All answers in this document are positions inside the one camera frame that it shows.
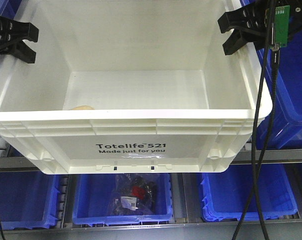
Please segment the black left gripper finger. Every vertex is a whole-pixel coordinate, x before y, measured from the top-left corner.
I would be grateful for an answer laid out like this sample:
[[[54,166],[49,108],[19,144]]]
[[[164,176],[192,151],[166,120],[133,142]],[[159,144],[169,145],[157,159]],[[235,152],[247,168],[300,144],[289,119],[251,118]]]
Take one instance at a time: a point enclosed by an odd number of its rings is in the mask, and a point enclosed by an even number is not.
[[[36,43],[38,41],[39,29],[30,22],[19,22],[1,17],[3,22],[3,47],[10,46],[21,40]]]
[[[23,41],[5,47],[0,51],[0,55],[11,55],[27,64],[34,64],[36,59],[36,52],[28,47]]]

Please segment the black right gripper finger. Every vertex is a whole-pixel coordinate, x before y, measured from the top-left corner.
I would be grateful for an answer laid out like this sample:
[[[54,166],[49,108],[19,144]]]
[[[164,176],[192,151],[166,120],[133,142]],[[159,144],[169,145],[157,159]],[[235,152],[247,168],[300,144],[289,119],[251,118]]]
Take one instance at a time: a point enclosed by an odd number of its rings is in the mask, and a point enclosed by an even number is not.
[[[218,19],[222,34],[239,30],[249,34],[265,33],[265,8],[258,4],[248,4],[237,10],[228,11]]]
[[[260,37],[242,30],[233,30],[229,38],[223,43],[223,50],[226,56],[234,54],[247,43],[258,42]]]

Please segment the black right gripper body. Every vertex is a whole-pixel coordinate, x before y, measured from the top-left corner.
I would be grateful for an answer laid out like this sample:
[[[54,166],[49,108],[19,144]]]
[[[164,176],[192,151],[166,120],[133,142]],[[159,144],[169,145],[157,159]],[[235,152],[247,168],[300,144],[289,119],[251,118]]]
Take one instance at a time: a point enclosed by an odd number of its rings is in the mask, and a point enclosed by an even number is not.
[[[267,31],[267,9],[269,8],[269,0],[253,0],[258,10],[257,14],[261,15],[263,32]],[[286,47],[289,42],[294,38],[294,35],[302,30],[302,0],[278,0],[277,7],[290,6],[290,17],[288,24],[288,37]]]

